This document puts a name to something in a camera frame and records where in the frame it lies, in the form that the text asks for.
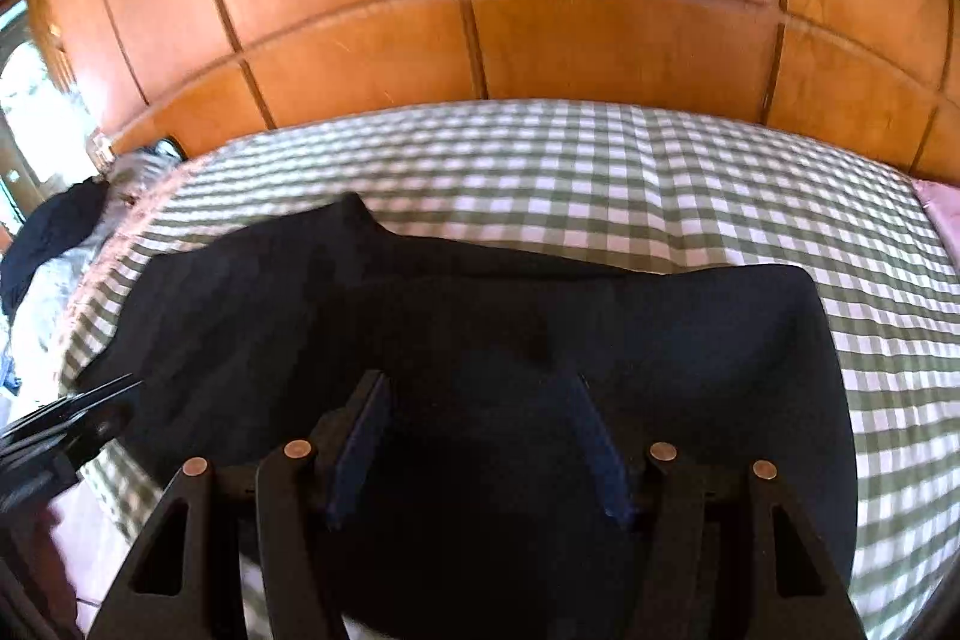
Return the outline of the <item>person's left hand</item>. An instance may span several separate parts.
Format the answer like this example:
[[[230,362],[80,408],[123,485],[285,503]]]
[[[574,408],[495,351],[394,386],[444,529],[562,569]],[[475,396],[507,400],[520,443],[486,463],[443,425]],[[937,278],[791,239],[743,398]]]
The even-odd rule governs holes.
[[[60,521],[62,515],[52,505],[18,516],[2,533],[2,551],[13,555],[11,570],[55,637],[82,638],[76,624],[76,590],[52,536]]]

